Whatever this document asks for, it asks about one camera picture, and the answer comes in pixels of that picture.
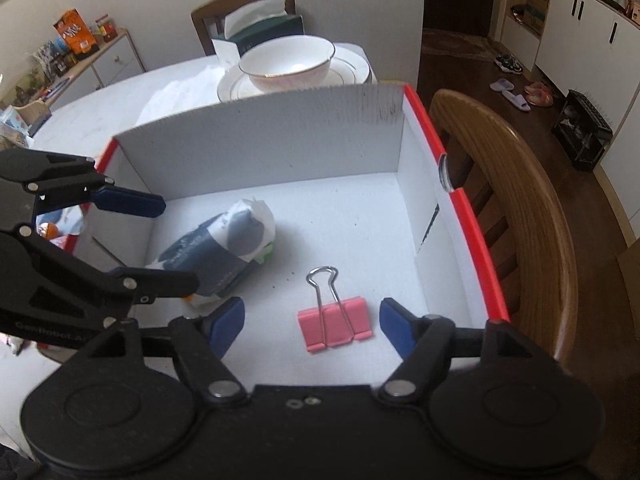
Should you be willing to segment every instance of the drawer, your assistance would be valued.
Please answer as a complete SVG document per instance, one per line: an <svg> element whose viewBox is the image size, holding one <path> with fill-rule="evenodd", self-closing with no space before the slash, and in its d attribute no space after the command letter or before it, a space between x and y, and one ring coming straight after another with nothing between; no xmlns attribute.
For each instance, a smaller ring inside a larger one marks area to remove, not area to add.
<svg viewBox="0 0 640 480"><path fill-rule="evenodd" d="M116 43L94 62L94 68L102 84L107 86L135 58L129 38L125 36L116 40Z"/></svg>
<svg viewBox="0 0 640 480"><path fill-rule="evenodd" d="M129 61L129 64L124 67L115 78L113 78L111 84L115 85L120 81L124 81L125 79L129 79L130 77L137 76L142 73L138 60L134 59L133 61Z"/></svg>

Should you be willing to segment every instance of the slipper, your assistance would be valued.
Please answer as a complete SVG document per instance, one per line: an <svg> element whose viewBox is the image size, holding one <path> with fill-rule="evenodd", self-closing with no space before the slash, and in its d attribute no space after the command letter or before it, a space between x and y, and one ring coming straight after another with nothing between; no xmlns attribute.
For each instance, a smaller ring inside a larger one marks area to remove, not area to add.
<svg viewBox="0 0 640 480"><path fill-rule="evenodd" d="M498 79L495 83L491 83L489 88L494 92L502 92L503 90L513 90L515 87L511 81L502 78Z"/></svg>
<svg viewBox="0 0 640 480"><path fill-rule="evenodd" d="M531 107L527 104L524 97L522 97L522 94L513 95L508 90L503 90L502 95L504 95L508 99L508 101L521 112L531 111Z"/></svg>
<svg viewBox="0 0 640 480"><path fill-rule="evenodd" d="M533 94L534 90L542 90L543 92L546 92L549 95L551 95L551 90L542 81L536 81L535 83L532 83L524 87L524 91L527 94Z"/></svg>
<svg viewBox="0 0 640 480"><path fill-rule="evenodd" d="M534 88L533 91L525 95L524 98L534 106L549 108L554 105L554 98L551 94L548 94L540 88Z"/></svg>

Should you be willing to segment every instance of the wooden floor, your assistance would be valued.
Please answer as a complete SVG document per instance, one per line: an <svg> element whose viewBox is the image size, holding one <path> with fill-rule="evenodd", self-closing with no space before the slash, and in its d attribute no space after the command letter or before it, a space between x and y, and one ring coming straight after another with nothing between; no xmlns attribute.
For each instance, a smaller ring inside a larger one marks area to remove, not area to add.
<svg viewBox="0 0 640 480"><path fill-rule="evenodd" d="M574 170L551 134L559 107L513 107L489 84L506 77L521 93L527 80L492 63L423 55L418 94L425 106L440 88L463 92L500 114L527 141L560 197L574 240L579 279L577 336L570 370L602 400L606 425L590 460L604 479L629 479L639 470L640 341L636 340L616 255L626 244L591 173Z"/></svg>

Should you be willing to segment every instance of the white bowl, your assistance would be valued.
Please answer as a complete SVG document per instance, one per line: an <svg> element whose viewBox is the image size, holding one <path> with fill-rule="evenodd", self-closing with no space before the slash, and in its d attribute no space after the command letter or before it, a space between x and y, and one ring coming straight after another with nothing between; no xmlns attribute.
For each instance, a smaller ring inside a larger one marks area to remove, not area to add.
<svg viewBox="0 0 640 480"><path fill-rule="evenodd" d="M312 88L329 73L334 44L317 36L286 36L253 47L239 68L263 92Z"/></svg>

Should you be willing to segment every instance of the robotic arm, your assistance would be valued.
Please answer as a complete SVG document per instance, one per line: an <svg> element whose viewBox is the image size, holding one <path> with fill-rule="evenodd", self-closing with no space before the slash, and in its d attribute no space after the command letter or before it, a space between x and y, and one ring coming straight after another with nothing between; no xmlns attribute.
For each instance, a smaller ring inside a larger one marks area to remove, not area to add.
<svg viewBox="0 0 640 480"><path fill-rule="evenodd" d="M196 277L103 273L34 232L45 211L93 202L157 216L161 197L114 186L82 157L8 150L0 199L0 332L79 348L23 404L34 478L594 478L583 464L600 403L506 322L457 328L386 298L380 327L404 361L382 386L249 394L220 360L242 330L242 300L141 329L132 304L186 296ZM105 317L116 323L104 329ZM145 356L171 357L178 380ZM459 357L479 361L450 370Z"/></svg>

